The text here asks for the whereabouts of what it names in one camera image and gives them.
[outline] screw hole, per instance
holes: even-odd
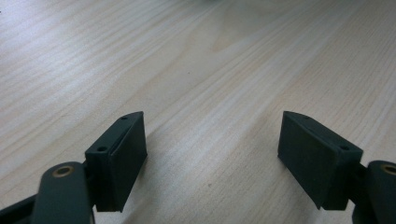
[[[66,165],[66,166],[62,166],[62,167],[59,167],[58,169],[56,169],[52,173],[52,175],[54,177],[64,177],[64,176],[70,175],[71,173],[73,173],[73,171],[74,171],[73,166]]]
[[[393,165],[384,164],[381,166],[382,169],[390,175],[396,175],[396,167]]]
[[[348,151],[348,150],[349,150],[349,147],[346,147],[346,146],[340,146],[340,148],[343,149],[343,150],[345,150],[345,151]]]
[[[97,150],[98,150],[98,151],[106,151],[106,150],[107,150],[107,147],[99,147]]]

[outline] dark plastic block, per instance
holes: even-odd
[[[0,223],[29,224],[34,205],[35,195],[4,208],[0,211]]]
[[[86,224],[92,221],[83,164],[70,161],[48,169],[35,197],[31,223]]]
[[[143,112],[119,118],[85,152],[96,210],[122,211],[147,157]]]
[[[346,182],[363,151],[319,122],[285,111],[278,157],[317,208],[345,210]]]
[[[396,164],[371,161],[366,187],[378,222],[396,223]]]

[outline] metal ring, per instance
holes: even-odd
[[[70,165],[61,166],[52,172],[54,177],[64,177],[74,172],[74,167]]]
[[[389,164],[382,164],[381,168],[383,171],[390,175],[396,175],[396,166],[394,165],[389,165]]]

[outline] light wood surface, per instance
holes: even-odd
[[[396,161],[396,1],[0,1],[0,207],[145,112],[148,159],[97,223],[351,223],[277,155],[282,112]]]

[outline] wood grain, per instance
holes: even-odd
[[[0,208],[145,112],[148,160],[97,223],[351,223],[276,157],[283,110],[396,161],[393,0],[0,2]]]

